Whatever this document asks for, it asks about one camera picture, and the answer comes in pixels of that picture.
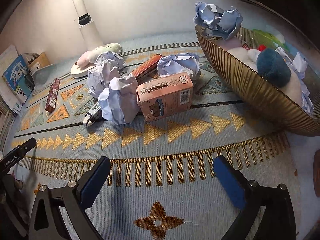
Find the ribbed metal bowl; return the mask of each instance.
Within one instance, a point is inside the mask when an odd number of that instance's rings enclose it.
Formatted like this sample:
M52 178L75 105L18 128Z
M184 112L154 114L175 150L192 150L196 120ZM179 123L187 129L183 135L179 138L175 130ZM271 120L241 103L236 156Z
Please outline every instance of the ribbed metal bowl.
M320 136L320 93L313 93L310 97L314 104L313 117L310 117L278 88L215 45L215 37L202 36L203 30L204 27L196 26L196 34L205 56L218 75L243 101L280 128L300 135ZM252 49L257 49L260 44L276 49L269 39L242 27L237 37Z

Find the metal screw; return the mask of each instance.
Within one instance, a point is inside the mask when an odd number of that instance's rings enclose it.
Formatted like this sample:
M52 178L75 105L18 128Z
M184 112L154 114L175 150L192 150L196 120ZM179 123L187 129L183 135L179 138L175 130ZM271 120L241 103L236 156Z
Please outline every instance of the metal screw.
M249 180L249 184L251 187L257 187L258 186L258 182L256 182L255 180Z
M286 186L285 184L280 183L280 189L286 190L286 189L287 189L287 186Z
M42 186L39 188L40 191L45 191L46 189L47 189L47 187L46 187L45 185L42 185Z
M77 183L73 180L68 183L68 187L74 187Z

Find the plush toy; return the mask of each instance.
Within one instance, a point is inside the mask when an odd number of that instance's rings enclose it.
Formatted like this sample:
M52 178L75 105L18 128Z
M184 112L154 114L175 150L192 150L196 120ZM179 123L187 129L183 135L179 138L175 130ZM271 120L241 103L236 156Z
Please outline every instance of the plush toy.
M276 51L265 49L260 52L257 49L233 48L228 50L228 52L258 72L271 84L278 87L292 101L297 103L298 106L301 106L302 91L300 80L297 74L287 66L284 59Z
M260 76L277 87L284 87L290 80L291 71L278 52L267 48L257 58Z
M93 50L89 50L81 55L81 57L78 59L78 66L80 68L86 67L89 63L95 63L97 57L103 52L112 51L117 54L120 54L122 50L122 47L119 43L110 43L105 46L97 47Z
M237 59L239 59L240 61L242 61L244 64L246 64L247 66L249 66L250 68L252 68L254 71L258 71L257 70L257 65L255 64L255 62L250 58L249 55L251 55L251 53L249 54L248 51L245 48L233 48L233 49L229 49L228 52L236 57Z

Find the crumpled white paper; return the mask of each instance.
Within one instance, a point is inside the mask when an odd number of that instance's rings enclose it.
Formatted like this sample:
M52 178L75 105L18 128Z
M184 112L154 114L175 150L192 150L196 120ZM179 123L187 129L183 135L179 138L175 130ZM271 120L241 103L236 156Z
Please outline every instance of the crumpled white paper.
M233 6L224 11L214 4L196 2L195 11L193 22L206 28L202 33L204 36L217 36L228 40L240 30L243 18Z
M191 80L196 80L201 72L199 56L196 53L178 53L162 57L157 64L160 77L187 72Z
M302 109L309 115L312 115L313 113L313 103L311 102L309 95L310 91L308 90L306 84L302 81L304 78L304 73L307 69L308 63L301 57L300 53L297 52L297 55L295 56L294 60L291 60L287 53L284 51L282 47L276 48L276 52L278 52L287 63L288 67L290 67L298 76L301 84L301 90L302 90Z
M123 59L119 59L116 53L107 51L97 58L95 67L88 71L87 86L89 94L95 98L98 98L104 88L109 87L109 82L114 77L119 78L120 74L118 68L123 68Z
M102 117L115 124L131 123L140 110L137 104L137 86L138 82L131 73L113 78L109 87L98 98Z
M94 63L96 66L102 65L104 62L110 62L113 67L116 67L118 71L124 68L124 59L113 51L106 51L101 53Z

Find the brown cardboard box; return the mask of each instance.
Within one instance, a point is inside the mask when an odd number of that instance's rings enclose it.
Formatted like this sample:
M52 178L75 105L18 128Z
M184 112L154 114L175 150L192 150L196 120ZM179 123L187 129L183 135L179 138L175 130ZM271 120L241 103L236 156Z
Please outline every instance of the brown cardboard box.
M31 70L32 73L34 73L38 69L46 67L47 65L50 65L50 62L45 53L42 52L40 56L34 60L34 62L28 65L28 68Z
M193 84L186 72L137 87L138 104L147 122L190 109Z
M49 113L52 113L56 109L56 102L57 102L57 97L58 97L59 85L60 85L59 78L56 78L51 83L47 103L45 104L45 109Z

